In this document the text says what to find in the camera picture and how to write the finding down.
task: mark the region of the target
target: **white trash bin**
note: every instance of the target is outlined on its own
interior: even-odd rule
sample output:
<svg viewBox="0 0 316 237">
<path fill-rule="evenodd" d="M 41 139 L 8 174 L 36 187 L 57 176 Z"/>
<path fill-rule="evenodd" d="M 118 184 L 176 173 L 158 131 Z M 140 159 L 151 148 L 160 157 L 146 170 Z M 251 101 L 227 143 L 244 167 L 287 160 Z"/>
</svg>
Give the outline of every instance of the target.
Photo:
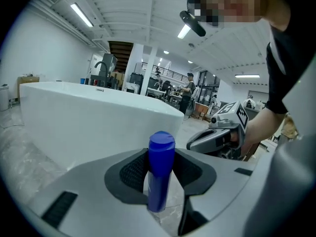
<svg viewBox="0 0 316 237">
<path fill-rule="evenodd" d="M 9 86 L 0 86 L 0 112 L 9 108 Z"/>
</svg>

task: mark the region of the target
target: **ceiling light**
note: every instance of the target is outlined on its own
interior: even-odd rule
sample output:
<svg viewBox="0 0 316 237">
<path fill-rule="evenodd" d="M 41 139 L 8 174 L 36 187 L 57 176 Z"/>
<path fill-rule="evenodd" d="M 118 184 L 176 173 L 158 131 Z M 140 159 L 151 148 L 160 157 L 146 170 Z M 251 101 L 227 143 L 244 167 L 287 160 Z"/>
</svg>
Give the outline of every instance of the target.
<svg viewBox="0 0 316 237">
<path fill-rule="evenodd" d="M 235 75 L 236 78 L 260 78 L 259 75 Z"/>
<path fill-rule="evenodd" d="M 187 33 L 189 32 L 191 28 L 188 25 L 184 25 L 184 27 L 182 28 L 181 32 L 178 35 L 179 39 L 183 39 L 185 37 L 185 35 L 187 35 Z"/>
<path fill-rule="evenodd" d="M 76 3 L 70 5 L 70 7 L 78 14 L 78 16 L 87 24 L 88 27 L 93 27 L 93 24 L 86 17 L 83 11 L 78 7 Z"/>
</svg>

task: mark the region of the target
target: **balcony railing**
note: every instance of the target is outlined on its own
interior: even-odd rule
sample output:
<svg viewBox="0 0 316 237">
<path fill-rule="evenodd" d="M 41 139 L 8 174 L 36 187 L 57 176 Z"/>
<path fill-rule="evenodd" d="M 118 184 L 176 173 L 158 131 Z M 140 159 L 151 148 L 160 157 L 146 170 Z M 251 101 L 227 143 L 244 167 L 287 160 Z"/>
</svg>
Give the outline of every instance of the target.
<svg viewBox="0 0 316 237">
<path fill-rule="evenodd" d="M 142 69 L 143 70 L 147 69 L 147 63 L 142 62 Z M 174 79 L 180 80 L 180 81 L 183 82 L 183 84 L 188 84 L 189 83 L 189 80 L 188 80 L 187 76 L 182 75 L 180 73 L 177 73 L 175 71 L 169 70 L 169 69 L 158 67 L 156 65 L 153 65 L 152 72 L 159 73 L 160 75 L 163 75 L 163 76 L 166 76 L 166 77 L 169 77 L 169 78 L 174 78 Z"/>
</svg>

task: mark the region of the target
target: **blue bottle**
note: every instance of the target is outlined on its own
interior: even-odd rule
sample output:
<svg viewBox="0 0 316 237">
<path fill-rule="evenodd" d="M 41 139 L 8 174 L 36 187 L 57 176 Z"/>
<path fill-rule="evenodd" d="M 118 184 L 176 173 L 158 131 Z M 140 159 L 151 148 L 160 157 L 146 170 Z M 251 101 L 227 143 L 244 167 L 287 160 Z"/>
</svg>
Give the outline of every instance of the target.
<svg viewBox="0 0 316 237">
<path fill-rule="evenodd" d="M 174 155 L 175 140 L 170 133 L 160 131 L 150 137 L 148 209 L 152 212 L 161 212 L 165 209 Z"/>
</svg>

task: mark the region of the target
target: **blue bottle cap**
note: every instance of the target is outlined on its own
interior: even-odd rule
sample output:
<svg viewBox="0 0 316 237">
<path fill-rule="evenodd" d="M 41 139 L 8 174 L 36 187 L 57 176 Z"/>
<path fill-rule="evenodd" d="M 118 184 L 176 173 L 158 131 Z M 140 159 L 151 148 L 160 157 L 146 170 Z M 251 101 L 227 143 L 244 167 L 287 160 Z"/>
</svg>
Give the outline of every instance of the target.
<svg viewBox="0 0 316 237">
<path fill-rule="evenodd" d="M 156 132 L 150 137 L 149 146 L 150 171 L 154 176 L 169 175 L 172 171 L 175 154 L 175 140 L 164 131 Z"/>
</svg>

